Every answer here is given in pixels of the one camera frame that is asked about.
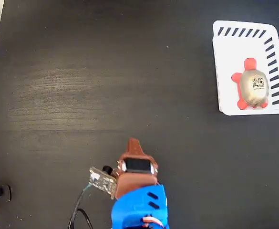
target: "black cable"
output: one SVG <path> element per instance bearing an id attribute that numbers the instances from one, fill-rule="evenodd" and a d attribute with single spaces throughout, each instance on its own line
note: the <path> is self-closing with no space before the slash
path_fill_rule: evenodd
<path id="1" fill-rule="evenodd" d="M 82 190 L 81 194 L 79 195 L 79 197 L 78 197 L 78 199 L 77 199 L 77 201 L 76 201 L 75 207 L 74 207 L 74 209 L 73 209 L 73 212 L 72 212 L 72 217 L 71 217 L 71 219 L 69 220 L 69 223 L 68 223 L 68 229 L 74 229 L 74 221 L 75 221 L 75 219 L 76 219 L 76 215 L 77 215 L 78 211 L 81 212 L 81 213 L 84 215 L 84 217 L 85 217 L 85 219 L 86 219 L 86 222 L 87 222 L 89 228 L 90 228 L 90 229 L 93 229 L 93 226 L 92 226 L 92 224 L 91 224 L 91 221 L 89 220 L 88 215 L 86 214 L 86 212 L 85 212 L 82 208 L 78 208 L 79 205 L 80 205 L 80 203 L 81 203 L 81 200 L 82 200 L 82 197 L 83 197 L 85 191 L 86 191 L 90 186 L 92 186 L 92 185 L 91 185 L 91 184 L 88 184 L 88 185 Z"/>
<path id="2" fill-rule="evenodd" d="M 82 209 L 82 208 L 78 208 L 77 211 L 81 212 L 82 215 L 84 216 L 86 222 L 87 222 L 87 225 L 90 229 L 93 229 L 93 226 L 92 226 L 92 223 L 90 221 L 90 218 L 88 217 L 88 215 L 86 214 L 86 212 Z"/>

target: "toy turtle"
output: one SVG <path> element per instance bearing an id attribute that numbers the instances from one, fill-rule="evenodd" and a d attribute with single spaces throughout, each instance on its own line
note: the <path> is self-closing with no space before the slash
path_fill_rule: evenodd
<path id="1" fill-rule="evenodd" d="M 248 106 L 265 108 L 268 105 L 269 83 L 265 74 L 257 70 L 257 62 L 254 58 L 244 61 L 244 72 L 235 73 L 231 79 L 238 84 L 240 110 Z"/>

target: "black table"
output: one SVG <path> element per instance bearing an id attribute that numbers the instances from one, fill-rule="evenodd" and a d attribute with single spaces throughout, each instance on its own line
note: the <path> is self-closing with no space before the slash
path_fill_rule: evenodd
<path id="1" fill-rule="evenodd" d="M 277 2 L 6 1 L 0 228 L 66 228 L 89 167 L 115 165 L 129 136 L 160 165 L 171 228 L 279 228 L 279 115 L 218 111 L 211 42 L 216 20 L 279 32 Z M 90 193 L 110 228 L 112 201 Z"/>

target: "circuit board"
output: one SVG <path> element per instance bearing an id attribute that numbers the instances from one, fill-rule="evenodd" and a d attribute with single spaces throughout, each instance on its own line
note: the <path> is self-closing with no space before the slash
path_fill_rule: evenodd
<path id="1" fill-rule="evenodd" d="M 117 189 L 117 180 L 95 167 L 90 168 L 90 173 L 90 183 L 101 191 L 110 194 L 111 199 L 114 199 Z"/>

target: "white tray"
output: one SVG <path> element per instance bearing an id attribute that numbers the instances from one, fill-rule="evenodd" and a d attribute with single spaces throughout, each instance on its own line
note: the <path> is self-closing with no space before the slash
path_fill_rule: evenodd
<path id="1" fill-rule="evenodd" d="M 217 72 L 219 110 L 226 115 L 279 114 L 279 39 L 274 26 L 267 24 L 216 21 L 213 24 L 213 46 Z M 257 69 L 269 82 L 268 106 L 240 110 L 234 73 L 244 72 L 244 61 L 255 58 Z"/>

